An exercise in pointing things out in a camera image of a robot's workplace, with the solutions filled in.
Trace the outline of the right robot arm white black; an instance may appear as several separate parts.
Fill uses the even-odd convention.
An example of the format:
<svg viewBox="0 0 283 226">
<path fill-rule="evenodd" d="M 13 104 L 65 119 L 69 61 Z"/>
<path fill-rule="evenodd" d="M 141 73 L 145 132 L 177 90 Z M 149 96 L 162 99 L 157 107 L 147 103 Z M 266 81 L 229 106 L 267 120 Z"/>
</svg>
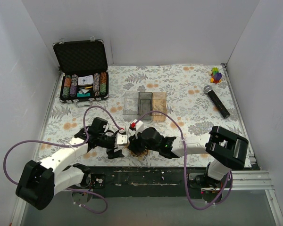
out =
<svg viewBox="0 0 283 226">
<path fill-rule="evenodd" d="M 216 187 L 231 170 L 242 170 L 245 166 L 249 142 L 246 138 L 220 126 L 198 138 L 182 140 L 180 137 L 164 137 L 153 128 L 143 131 L 130 130 L 128 149 L 135 155 L 147 150 L 158 152 L 167 159 L 193 154 L 210 154 L 214 159 L 203 175 L 190 180 L 191 187 Z"/>
</svg>

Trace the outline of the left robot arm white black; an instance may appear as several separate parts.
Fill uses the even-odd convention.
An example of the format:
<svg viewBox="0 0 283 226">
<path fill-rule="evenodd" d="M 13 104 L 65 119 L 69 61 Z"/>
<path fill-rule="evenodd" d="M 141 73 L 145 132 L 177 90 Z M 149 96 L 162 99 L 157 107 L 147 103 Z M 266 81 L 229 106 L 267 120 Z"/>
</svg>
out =
<svg viewBox="0 0 283 226">
<path fill-rule="evenodd" d="M 73 185 L 87 188 L 91 183 L 91 170 L 76 159 L 96 147 L 115 152 L 120 145 L 128 143 L 124 129 L 107 135 L 108 122 L 96 117 L 92 124 L 74 135 L 70 143 L 51 156 L 29 161 L 22 172 L 16 195 L 38 210 L 49 205 L 53 197 Z"/>
</svg>

